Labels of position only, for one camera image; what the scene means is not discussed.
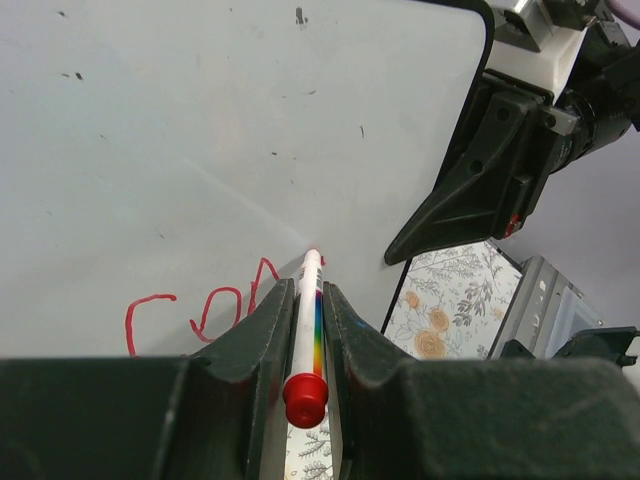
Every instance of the orange flower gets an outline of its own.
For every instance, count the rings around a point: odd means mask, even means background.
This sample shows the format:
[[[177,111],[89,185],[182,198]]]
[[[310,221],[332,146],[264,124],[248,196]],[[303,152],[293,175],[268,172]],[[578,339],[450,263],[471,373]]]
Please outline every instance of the orange flower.
[[[423,358],[443,358],[446,355],[438,334],[429,330],[421,330],[416,335],[416,350]]]
[[[431,328],[435,332],[444,332],[449,328],[449,316],[441,308],[434,308],[429,313]]]
[[[415,292],[407,292],[404,298],[407,300],[409,307],[411,308],[418,308],[418,305],[420,305],[420,297],[418,297]]]

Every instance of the gray background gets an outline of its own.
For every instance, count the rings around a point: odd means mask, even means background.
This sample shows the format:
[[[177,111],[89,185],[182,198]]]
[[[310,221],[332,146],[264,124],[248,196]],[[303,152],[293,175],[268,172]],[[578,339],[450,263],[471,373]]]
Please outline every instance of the gray background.
[[[638,32],[625,31],[635,44]],[[632,128],[552,175],[523,230],[498,245],[518,261],[543,255],[608,324],[640,327],[639,183],[640,134]]]

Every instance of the red line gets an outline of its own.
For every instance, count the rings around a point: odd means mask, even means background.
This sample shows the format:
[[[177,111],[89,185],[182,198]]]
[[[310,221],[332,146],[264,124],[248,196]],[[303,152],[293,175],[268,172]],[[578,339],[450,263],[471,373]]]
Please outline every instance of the red line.
[[[278,271],[273,266],[273,263],[271,263],[268,258],[262,257],[260,259],[260,265],[258,265],[258,271],[256,272],[256,279],[251,282],[251,297],[249,297],[249,308],[247,309],[247,315],[251,315],[256,309],[256,294],[258,293],[258,286],[260,285],[260,277],[262,276],[263,265],[267,265],[267,267],[269,267],[269,270],[271,270],[271,275],[276,282],[280,280]]]
[[[207,315],[209,314],[209,308],[211,308],[211,302],[213,297],[215,297],[220,292],[230,292],[235,294],[236,296],[236,318],[233,321],[232,327],[235,327],[236,324],[240,321],[240,315],[242,315],[242,294],[240,290],[235,287],[218,287],[213,290],[209,296],[207,297],[207,301],[204,304],[204,309],[202,310],[202,317],[200,319],[200,327],[196,326],[196,322],[193,320],[189,320],[189,325],[191,325],[191,330],[196,336],[205,343],[211,343],[215,340],[215,338],[207,338],[204,336],[204,327],[207,325]]]
[[[168,299],[168,300],[171,300],[172,302],[175,302],[178,299],[178,297],[170,293],[158,293],[156,295],[151,295],[149,297],[144,297],[139,300],[136,300],[127,308],[127,314],[124,317],[124,331],[125,331],[125,337],[127,339],[127,349],[129,350],[129,355],[131,355],[132,357],[136,356],[136,346],[133,341],[133,311],[136,309],[138,305],[142,305],[143,303],[148,303],[153,300],[162,300],[162,299]]]

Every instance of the white marker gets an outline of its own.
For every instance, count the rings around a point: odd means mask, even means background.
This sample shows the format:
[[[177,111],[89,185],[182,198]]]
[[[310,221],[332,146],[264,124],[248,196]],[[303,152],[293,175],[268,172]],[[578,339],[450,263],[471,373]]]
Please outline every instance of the white marker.
[[[324,419],[329,388],[324,379],[322,325],[322,257],[309,250],[300,269],[297,313],[291,330],[287,375],[282,391],[287,420],[298,428],[312,428]]]

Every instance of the cable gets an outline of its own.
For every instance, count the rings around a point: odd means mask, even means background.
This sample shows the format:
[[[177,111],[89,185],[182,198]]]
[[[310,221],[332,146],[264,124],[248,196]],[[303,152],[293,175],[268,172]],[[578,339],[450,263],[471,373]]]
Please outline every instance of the cable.
[[[630,27],[640,30],[640,15],[632,12],[629,7],[622,4],[621,0],[605,0],[607,7],[619,20]]]

